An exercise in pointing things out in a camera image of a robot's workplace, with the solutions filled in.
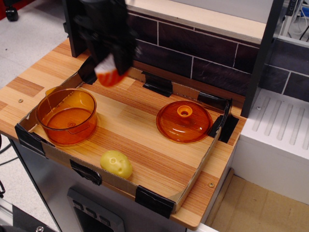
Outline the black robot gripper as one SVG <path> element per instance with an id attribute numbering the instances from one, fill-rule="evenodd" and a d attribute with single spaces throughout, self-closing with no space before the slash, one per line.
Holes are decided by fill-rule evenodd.
<path id="1" fill-rule="evenodd" d="M 133 65 L 136 33 L 128 25 L 124 0 L 82 0 L 83 15 L 74 17 L 96 65 L 110 53 L 119 75 Z"/>

